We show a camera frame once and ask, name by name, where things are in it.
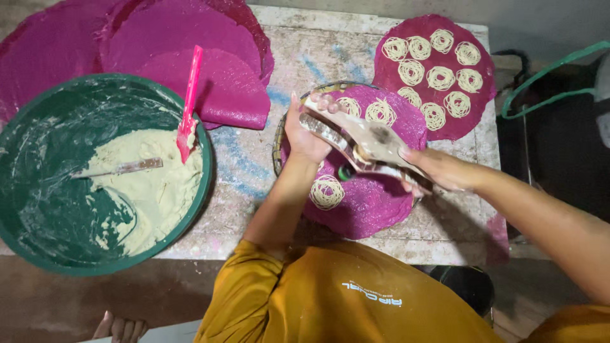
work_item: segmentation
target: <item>magenta sheet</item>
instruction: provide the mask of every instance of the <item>magenta sheet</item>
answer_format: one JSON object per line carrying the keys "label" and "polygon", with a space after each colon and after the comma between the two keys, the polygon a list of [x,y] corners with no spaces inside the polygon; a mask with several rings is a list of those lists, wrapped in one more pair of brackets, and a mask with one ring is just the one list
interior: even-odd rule
{"label": "magenta sheet", "polygon": [[[158,65],[163,59],[167,63],[169,54],[181,56],[185,49],[192,50],[195,43],[189,39],[194,36],[204,48],[233,52],[227,61],[235,61],[234,67],[227,68],[226,63],[212,63],[209,67],[225,69],[218,76],[223,81],[217,89],[234,94],[219,98],[215,92],[211,100],[237,99],[246,85],[251,86],[247,97],[252,94],[263,97],[258,101],[251,98],[242,101],[253,105],[248,109],[227,106],[228,112],[222,112],[218,102],[212,101],[208,118],[217,122],[204,123],[205,127],[212,129],[224,123],[262,128],[260,118],[267,117],[269,108],[264,106],[268,96],[260,89],[268,83],[273,58],[269,39],[242,0],[67,0],[36,13],[0,43],[0,120],[8,121],[42,91],[78,76],[105,72],[138,74],[145,65],[147,72],[152,73],[155,63]],[[233,76],[228,77],[226,70]],[[173,79],[172,75],[160,73],[157,70],[155,79]],[[168,82],[170,88],[184,94],[186,80],[184,90],[179,90],[177,81]],[[239,86],[227,87],[228,80]]]}
{"label": "magenta sheet", "polygon": [[[152,57],[135,74],[186,96],[193,50]],[[220,49],[203,49],[195,95],[195,112],[203,121],[263,129],[271,102],[258,75],[237,56]]]}
{"label": "magenta sheet", "polygon": [[51,87],[103,72],[95,37],[115,2],[60,2],[27,17],[0,43],[0,120]]}
{"label": "magenta sheet", "polygon": [[[376,98],[386,99],[397,115],[392,129],[414,149],[426,146],[426,122],[422,113],[400,95],[385,90],[376,90],[368,86],[348,88],[344,93],[329,93],[335,99],[342,96],[355,99],[362,108],[364,118],[369,104]],[[282,143],[282,161],[290,154],[287,140]],[[333,175],[339,179],[339,167],[347,163],[340,152],[333,150],[325,160],[324,167],[318,171],[321,175]],[[345,197],[337,207],[329,211],[317,208],[311,200],[305,204],[303,214],[328,226],[334,232],[350,239],[361,239],[404,220],[411,212],[413,196],[403,190],[397,179],[386,176],[359,175],[341,182]]]}
{"label": "magenta sheet", "polygon": [[[466,92],[460,88],[457,80],[448,90],[438,91],[428,87],[428,81],[426,80],[425,74],[423,80],[412,87],[420,95],[422,103],[436,103],[443,108],[443,99],[453,91],[460,91],[470,97],[470,113],[468,115],[462,118],[454,118],[445,110],[445,125],[436,131],[428,132],[428,140],[457,140],[465,136],[475,128],[479,121],[481,121],[485,105],[493,99],[496,94],[493,83],[494,65],[491,57],[483,45],[481,45],[475,36],[468,30],[459,27],[444,16],[435,14],[423,15],[403,21],[399,25],[391,28],[377,45],[377,51],[375,53],[375,78],[373,84],[392,92],[396,92],[400,88],[407,86],[398,75],[398,62],[388,59],[381,51],[383,44],[389,37],[405,39],[417,35],[429,40],[430,35],[437,29],[445,29],[453,33],[453,46],[451,47],[451,51],[447,54],[442,54],[432,48],[430,57],[419,61],[424,66],[425,73],[432,67],[440,65],[451,69],[454,75],[455,72],[460,69],[474,69],[481,74],[483,79],[483,87],[479,90],[479,93]],[[454,50],[460,42],[473,43],[479,49],[479,52],[481,53],[481,60],[479,63],[476,65],[461,65],[458,62]]]}
{"label": "magenta sheet", "polygon": [[198,0],[143,2],[124,20],[102,53],[107,72],[133,73],[156,55],[218,48],[236,55],[260,75],[260,55],[250,32]]}
{"label": "magenta sheet", "polygon": [[262,71],[260,80],[263,85],[267,86],[275,64],[271,55],[271,42],[263,32],[250,7],[245,2],[237,0],[204,0],[204,2],[250,31],[259,50]]}

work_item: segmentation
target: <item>round tray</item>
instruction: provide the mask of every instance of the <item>round tray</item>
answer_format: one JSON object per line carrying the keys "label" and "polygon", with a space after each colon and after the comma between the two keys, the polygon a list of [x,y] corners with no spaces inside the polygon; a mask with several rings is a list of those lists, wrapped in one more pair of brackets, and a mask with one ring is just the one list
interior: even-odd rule
{"label": "round tray", "polygon": [[195,199],[163,240],[138,255],[124,256],[116,233],[107,236],[108,250],[96,243],[104,218],[121,222],[121,215],[105,192],[93,195],[93,212],[85,199],[91,180],[72,180],[69,173],[86,167],[94,149],[115,137],[175,130],[183,106],[171,90],[126,74],[84,76],[38,95],[0,134],[0,237],[32,264],[76,276],[116,272],[163,250],[192,224],[209,190],[212,150],[201,124],[203,172]]}
{"label": "round tray", "polygon": [[[375,85],[365,84],[363,82],[335,81],[335,82],[329,82],[327,84],[319,85],[318,87],[314,88],[313,90],[319,90],[322,93],[329,93],[329,92],[334,92],[336,90],[344,91],[348,88],[359,86],[359,85],[365,85],[367,87],[379,89],[379,87],[377,87]],[[301,105],[305,103],[305,99],[307,99],[307,97],[309,96],[310,93],[311,92],[307,92],[307,93],[301,95]],[[284,116],[282,117],[282,119],[280,119],[280,121],[278,123],[278,128],[275,129],[275,137],[273,139],[273,170],[275,171],[276,176],[279,176],[279,174],[282,172],[281,148],[282,148],[282,140],[284,139],[284,124],[286,124],[286,114],[287,113],[285,113]],[[413,197],[412,207],[414,208],[415,205],[417,205],[420,202],[420,200],[421,200],[421,198]]]}

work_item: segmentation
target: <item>worn table surface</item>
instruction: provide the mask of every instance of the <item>worn table surface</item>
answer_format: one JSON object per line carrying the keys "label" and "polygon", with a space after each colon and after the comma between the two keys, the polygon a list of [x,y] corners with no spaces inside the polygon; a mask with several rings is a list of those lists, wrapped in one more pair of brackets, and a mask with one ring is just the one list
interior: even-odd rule
{"label": "worn table surface", "polygon": [[[381,37],[402,20],[371,15],[251,6],[269,39],[275,70],[267,92],[271,111],[263,131],[222,127],[210,132],[217,174],[209,205],[190,231],[156,258],[226,259],[275,180],[271,151],[292,90],[305,93],[338,80],[370,82]],[[489,50],[485,26],[461,24]],[[430,142],[467,161],[500,168],[493,101],[479,125],[455,141]],[[426,197],[403,222],[359,242],[410,264],[479,265],[508,249],[503,219],[476,195]],[[300,242],[334,238],[307,220]],[[0,241],[0,253],[12,252]]]}

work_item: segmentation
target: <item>pink spatula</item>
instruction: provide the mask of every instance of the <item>pink spatula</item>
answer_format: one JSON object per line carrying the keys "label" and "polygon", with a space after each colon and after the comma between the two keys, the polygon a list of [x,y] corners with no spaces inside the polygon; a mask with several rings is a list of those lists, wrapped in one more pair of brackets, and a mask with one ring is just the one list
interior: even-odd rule
{"label": "pink spatula", "polygon": [[197,91],[197,82],[199,82],[199,66],[201,66],[201,55],[203,49],[199,45],[195,45],[193,52],[193,64],[191,64],[191,72],[188,77],[187,98],[184,100],[184,112],[182,113],[182,121],[178,124],[178,137],[176,145],[180,150],[182,164],[185,164],[193,144],[195,143],[195,127],[197,120],[193,119],[193,106],[195,105],[195,92]]}

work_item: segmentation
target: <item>pale yellow dough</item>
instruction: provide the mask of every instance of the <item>pale yellow dough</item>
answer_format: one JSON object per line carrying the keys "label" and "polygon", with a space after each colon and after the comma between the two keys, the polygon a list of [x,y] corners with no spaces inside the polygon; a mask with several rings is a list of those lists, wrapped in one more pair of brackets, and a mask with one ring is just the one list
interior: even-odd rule
{"label": "pale yellow dough", "polygon": [[113,170],[118,164],[152,157],[163,160],[161,168],[91,178],[92,192],[104,189],[117,206],[129,214],[131,209],[135,211],[130,222],[112,225],[125,255],[142,253],[164,239],[193,203],[201,180],[201,152],[196,146],[183,165],[176,134],[156,129],[133,131],[97,147],[89,160],[91,171]]}

